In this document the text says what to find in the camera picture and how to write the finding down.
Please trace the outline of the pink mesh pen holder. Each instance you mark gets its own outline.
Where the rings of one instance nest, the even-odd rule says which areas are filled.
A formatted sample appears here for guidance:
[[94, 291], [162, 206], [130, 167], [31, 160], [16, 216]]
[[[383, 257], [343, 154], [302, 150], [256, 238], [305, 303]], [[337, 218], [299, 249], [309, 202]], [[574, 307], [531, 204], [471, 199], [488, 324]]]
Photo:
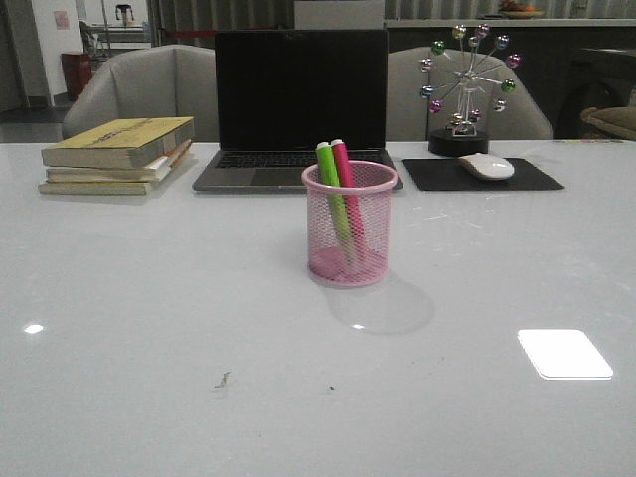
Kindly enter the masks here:
[[359, 287], [381, 281], [389, 269], [392, 192], [397, 172], [353, 161], [353, 187], [321, 182], [316, 165], [301, 175], [307, 198], [307, 266], [327, 285]]

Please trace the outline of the black mouse pad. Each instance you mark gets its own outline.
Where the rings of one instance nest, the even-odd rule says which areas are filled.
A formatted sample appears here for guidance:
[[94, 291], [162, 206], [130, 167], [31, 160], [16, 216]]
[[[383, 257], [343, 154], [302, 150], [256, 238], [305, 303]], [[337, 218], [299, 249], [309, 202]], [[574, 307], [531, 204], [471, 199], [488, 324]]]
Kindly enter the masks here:
[[508, 158], [514, 175], [506, 180], [487, 181], [471, 175], [455, 158], [403, 159], [402, 164], [420, 191], [556, 191], [563, 185], [521, 158]]

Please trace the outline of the grey open laptop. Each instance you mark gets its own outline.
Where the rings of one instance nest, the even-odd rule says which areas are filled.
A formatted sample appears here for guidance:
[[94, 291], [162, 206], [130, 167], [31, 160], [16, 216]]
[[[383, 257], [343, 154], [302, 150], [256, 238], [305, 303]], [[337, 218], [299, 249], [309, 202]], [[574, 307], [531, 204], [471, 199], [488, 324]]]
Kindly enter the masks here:
[[220, 149], [200, 193], [302, 193], [320, 142], [392, 166], [386, 150], [388, 33], [249, 30], [216, 36]]

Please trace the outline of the middle cream book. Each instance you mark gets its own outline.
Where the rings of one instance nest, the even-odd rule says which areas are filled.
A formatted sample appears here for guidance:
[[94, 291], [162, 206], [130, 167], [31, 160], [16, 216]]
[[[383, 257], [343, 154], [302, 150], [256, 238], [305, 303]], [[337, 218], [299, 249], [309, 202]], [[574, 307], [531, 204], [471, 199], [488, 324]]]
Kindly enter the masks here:
[[140, 169], [51, 167], [46, 170], [47, 179], [51, 182], [160, 182], [180, 164], [191, 145], [191, 140], [184, 141]]

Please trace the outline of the white computer mouse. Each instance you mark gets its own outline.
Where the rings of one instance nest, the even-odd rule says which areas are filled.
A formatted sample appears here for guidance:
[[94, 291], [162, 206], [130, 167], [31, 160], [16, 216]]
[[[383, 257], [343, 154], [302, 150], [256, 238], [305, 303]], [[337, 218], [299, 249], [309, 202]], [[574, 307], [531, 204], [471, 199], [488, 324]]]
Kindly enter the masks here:
[[487, 153], [464, 155], [458, 161], [469, 174], [481, 180], [507, 180], [515, 174], [515, 167], [508, 160]]

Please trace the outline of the ferris wheel desk ornament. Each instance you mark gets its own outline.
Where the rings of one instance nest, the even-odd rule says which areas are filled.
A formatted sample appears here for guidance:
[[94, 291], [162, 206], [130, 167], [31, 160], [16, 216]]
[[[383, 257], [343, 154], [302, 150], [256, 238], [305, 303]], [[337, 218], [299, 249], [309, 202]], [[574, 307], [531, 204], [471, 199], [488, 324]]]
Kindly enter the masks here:
[[451, 36], [459, 42], [461, 61], [446, 70], [451, 80], [440, 85], [429, 83], [420, 87], [420, 97], [427, 101], [427, 109], [432, 114], [443, 111], [449, 96], [456, 97], [456, 105], [444, 127], [428, 133], [428, 150], [434, 154], [459, 157], [489, 151], [488, 135], [477, 128], [483, 117], [483, 109], [476, 105], [475, 93], [481, 91], [486, 82], [497, 85], [503, 93], [516, 88], [513, 79], [498, 80], [486, 76], [496, 68], [484, 67], [483, 63], [490, 60], [492, 55], [479, 55], [478, 50], [489, 34], [490, 26], [486, 23], [477, 25], [473, 31], [463, 24], [454, 26]]

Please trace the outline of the top yellow book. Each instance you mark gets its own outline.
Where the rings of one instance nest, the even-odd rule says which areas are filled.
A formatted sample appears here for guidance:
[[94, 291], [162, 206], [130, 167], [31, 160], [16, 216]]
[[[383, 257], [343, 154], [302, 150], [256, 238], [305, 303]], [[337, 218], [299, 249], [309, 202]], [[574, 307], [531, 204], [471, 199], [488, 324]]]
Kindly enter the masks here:
[[48, 167], [139, 169], [195, 136], [194, 118], [115, 119], [41, 151]]

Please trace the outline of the yellow book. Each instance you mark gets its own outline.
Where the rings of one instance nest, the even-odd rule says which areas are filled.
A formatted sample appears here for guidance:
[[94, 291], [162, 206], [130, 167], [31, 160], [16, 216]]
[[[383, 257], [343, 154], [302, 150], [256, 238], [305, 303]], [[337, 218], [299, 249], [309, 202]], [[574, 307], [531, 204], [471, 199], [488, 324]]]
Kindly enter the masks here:
[[139, 169], [195, 136], [194, 118], [115, 119], [41, 151], [48, 167]]
[[46, 180], [39, 184], [38, 189], [42, 194], [146, 195], [155, 189], [160, 182], [51, 182], [46, 177]]

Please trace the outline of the bottom yellow book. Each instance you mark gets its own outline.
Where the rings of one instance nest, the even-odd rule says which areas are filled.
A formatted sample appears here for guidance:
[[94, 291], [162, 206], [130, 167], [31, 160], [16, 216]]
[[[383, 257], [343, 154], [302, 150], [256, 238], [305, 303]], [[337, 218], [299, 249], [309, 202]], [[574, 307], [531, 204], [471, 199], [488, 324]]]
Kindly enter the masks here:
[[51, 182], [46, 177], [46, 180], [39, 184], [38, 189], [42, 194], [146, 195], [155, 189], [160, 182]]

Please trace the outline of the red bin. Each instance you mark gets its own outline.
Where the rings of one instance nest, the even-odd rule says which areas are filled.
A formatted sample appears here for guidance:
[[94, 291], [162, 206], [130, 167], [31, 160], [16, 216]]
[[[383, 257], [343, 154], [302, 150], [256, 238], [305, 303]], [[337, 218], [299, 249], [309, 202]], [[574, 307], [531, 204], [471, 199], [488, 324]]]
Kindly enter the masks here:
[[90, 56], [84, 52], [61, 53], [68, 98], [76, 100], [92, 78]]

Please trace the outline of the fruit bowl on counter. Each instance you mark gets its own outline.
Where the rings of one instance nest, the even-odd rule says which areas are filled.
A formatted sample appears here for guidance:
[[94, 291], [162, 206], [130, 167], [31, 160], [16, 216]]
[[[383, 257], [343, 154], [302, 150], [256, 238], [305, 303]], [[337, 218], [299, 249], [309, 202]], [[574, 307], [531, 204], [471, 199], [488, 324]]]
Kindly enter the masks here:
[[515, 0], [500, 1], [499, 12], [506, 18], [520, 20], [542, 18], [545, 15], [543, 10], [539, 10], [532, 5], [520, 3]]

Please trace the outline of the beige cushion at right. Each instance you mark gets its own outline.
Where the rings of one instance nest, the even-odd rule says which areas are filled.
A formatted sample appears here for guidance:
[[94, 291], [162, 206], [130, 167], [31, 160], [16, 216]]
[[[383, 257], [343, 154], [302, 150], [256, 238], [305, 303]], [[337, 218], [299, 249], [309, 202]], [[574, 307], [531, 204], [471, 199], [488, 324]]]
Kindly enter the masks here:
[[634, 106], [589, 107], [580, 114], [588, 137], [635, 140]]

